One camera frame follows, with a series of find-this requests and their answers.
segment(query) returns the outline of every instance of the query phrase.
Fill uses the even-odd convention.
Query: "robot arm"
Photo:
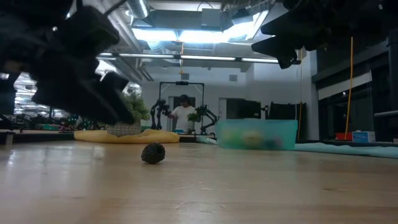
[[[156,113],[156,118],[157,118],[157,124],[155,122],[155,112],[157,108],[157,113]],[[170,106],[166,104],[166,101],[164,99],[159,99],[156,101],[155,105],[152,106],[150,109],[150,116],[152,119],[152,126],[150,127],[151,129],[154,130],[161,130],[162,125],[160,123],[160,116],[163,113],[165,116],[169,116],[171,111],[169,110]]]
[[[209,127],[211,127],[211,126],[213,126],[213,125],[215,125],[215,124],[217,123],[217,116],[216,116],[215,114],[213,114],[213,112],[211,112],[211,111],[207,108],[207,105],[199,106],[199,107],[196,109],[196,111],[197,111],[197,114],[198,114],[199,116],[206,116],[206,117],[208,117],[208,118],[210,119],[210,121],[211,121],[210,124],[207,124],[207,125],[202,126],[202,127],[200,128],[200,132],[201,132],[200,134],[207,134],[206,129],[209,128]]]

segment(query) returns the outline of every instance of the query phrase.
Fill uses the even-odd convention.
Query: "air vent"
[[[230,82],[237,82],[238,81],[238,75],[229,75],[229,81]]]
[[[182,73],[181,80],[189,80],[189,73]]]

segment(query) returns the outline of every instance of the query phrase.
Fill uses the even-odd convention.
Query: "person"
[[[187,95],[181,95],[180,102],[181,106],[176,107],[169,115],[169,118],[177,119],[176,130],[182,130],[187,133],[188,130],[195,129],[195,123],[188,120],[188,114],[196,113],[196,110],[191,106]]]

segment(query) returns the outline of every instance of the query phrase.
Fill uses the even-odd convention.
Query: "green plant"
[[[200,122],[200,115],[197,113],[190,113],[187,118],[189,121]]]
[[[123,95],[123,100],[134,118],[149,119],[149,110],[145,107],[144,100],[140,94],[132,92],[130,95]]]

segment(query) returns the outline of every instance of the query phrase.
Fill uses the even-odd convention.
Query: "transparent plastic bin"
[[[229,149],[293,150],[296,120],[227,119],[218,122],[218,145]]]

